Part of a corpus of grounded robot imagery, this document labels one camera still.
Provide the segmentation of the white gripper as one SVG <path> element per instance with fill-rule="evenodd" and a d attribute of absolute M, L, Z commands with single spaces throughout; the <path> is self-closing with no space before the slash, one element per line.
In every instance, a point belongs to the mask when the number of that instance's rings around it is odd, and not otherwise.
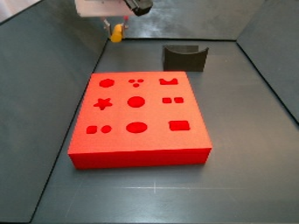
<path fill-rule="evenodd" d="M 106 17 L 123 17 L 123 30 L 129 29 L 129 16 L 134 14 L 125 0 L 75 0 L 77 11 L 85 18 L 103 17 L 106 30 L 110 32 L 111 24 Z"/>

